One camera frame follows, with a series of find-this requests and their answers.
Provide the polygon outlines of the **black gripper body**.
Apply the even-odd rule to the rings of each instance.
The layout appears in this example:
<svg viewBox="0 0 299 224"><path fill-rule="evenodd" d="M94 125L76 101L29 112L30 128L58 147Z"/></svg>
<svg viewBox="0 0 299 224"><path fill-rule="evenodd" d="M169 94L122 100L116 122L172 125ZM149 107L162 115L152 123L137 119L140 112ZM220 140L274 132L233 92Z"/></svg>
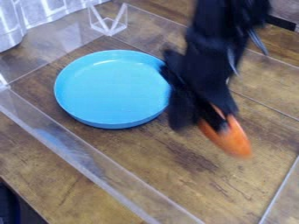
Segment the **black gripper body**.
<svg viewBox="0 0 299 224"><path fill-rule="evenodd" d="M170 47L162 50L164 65L160 74L172 88L189 91L201 110L206 104L217 107L224 115L236 114L226 79L232 75L222 38L205 37L193 29L185 33L186 48L178 53Z"/></svg>

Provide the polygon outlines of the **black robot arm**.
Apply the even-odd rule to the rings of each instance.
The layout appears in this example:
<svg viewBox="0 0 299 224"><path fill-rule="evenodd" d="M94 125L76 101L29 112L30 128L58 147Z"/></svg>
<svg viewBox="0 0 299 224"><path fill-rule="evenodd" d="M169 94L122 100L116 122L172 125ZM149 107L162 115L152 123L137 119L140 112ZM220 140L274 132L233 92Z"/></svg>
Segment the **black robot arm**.
<svg viewBox="0 0 299 224"><path fill-rule="evenodd" d="M238 109L228 79L237 74L248 41L265 50L256 28L266 20L268 0L197 0L184 40L185 51L162 50L160 74L170 85L168 123L181 130L198 121L216 131Z"/></svg>

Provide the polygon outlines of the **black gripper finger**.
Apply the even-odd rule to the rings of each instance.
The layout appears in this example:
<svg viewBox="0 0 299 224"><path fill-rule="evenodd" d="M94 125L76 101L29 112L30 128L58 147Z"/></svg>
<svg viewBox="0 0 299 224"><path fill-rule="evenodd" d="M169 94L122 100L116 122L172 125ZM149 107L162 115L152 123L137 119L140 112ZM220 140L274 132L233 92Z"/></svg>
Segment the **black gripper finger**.
<svg viewBox="0 0 299 224"><path fill-rule="evenodd" d="M181 88L172 88L168 99L168 124L173 131L182 131L198 121L194 95Z"/></svg>

